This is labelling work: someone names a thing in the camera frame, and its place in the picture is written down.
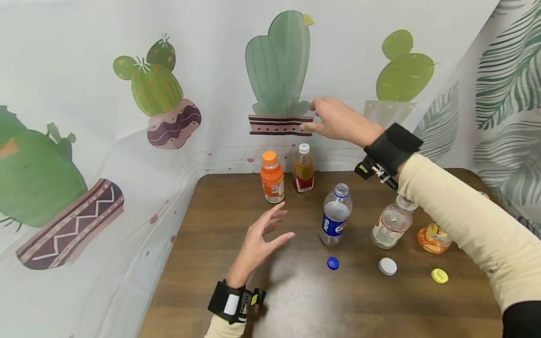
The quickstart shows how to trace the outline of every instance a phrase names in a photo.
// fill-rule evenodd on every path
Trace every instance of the blue bottle cap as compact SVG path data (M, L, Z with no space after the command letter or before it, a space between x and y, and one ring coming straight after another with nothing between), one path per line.
M338 258L331 256L327 259L327 266L331 270L336 270L338 269L338 266L340 266L340 261L338 260Z

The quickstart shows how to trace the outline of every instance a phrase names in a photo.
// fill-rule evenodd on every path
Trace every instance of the black wrist strap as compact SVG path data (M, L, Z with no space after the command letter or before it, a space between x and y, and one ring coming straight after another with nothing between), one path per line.
M379 164L390 177L398 173L398 167L417 151L423 141L398 123L393 123L371 145L366 154Z
M254 304L262 305L267 293L261 289L254 292L246 290L246 286L233 289L226 280L216 284L208 310L229 324L244 323L248 316L248 308Z

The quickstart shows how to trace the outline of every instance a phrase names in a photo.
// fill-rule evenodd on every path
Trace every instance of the curtain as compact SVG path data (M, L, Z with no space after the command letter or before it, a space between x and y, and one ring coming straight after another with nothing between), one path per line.
M302 142L320 171L362 160L299 130L316 96L401 123L540 236L539 6L0 0L0 336L136 336L202 176L268 149L290 171Z

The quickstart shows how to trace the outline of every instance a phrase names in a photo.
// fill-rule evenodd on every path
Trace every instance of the beige sleeve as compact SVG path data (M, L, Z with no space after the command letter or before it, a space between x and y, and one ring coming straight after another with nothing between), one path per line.
M214 315L204 338L240 338L244 333L245 323L229 325L224 319Z
M541 300L541 241L502 208L414 154L398 193L419 204L484 270L500 308Z

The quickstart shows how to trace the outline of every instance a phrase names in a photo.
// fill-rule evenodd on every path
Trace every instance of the hand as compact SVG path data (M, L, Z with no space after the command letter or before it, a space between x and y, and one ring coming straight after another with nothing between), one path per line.
M286 233L272 242L263 239L264 235L277 230L277 223L286 218L287 211L283 210L285 205L285 202L275 205L248 228L239 255L227 274L227 285L234 289L245 286L252 272L265 258L295 236L294 233Z
M301 130L317 132L334 140L349 141L361 148L371 145L385 131L379 124L332 97L316 97L310 110L321 117L321 123L303 123Z

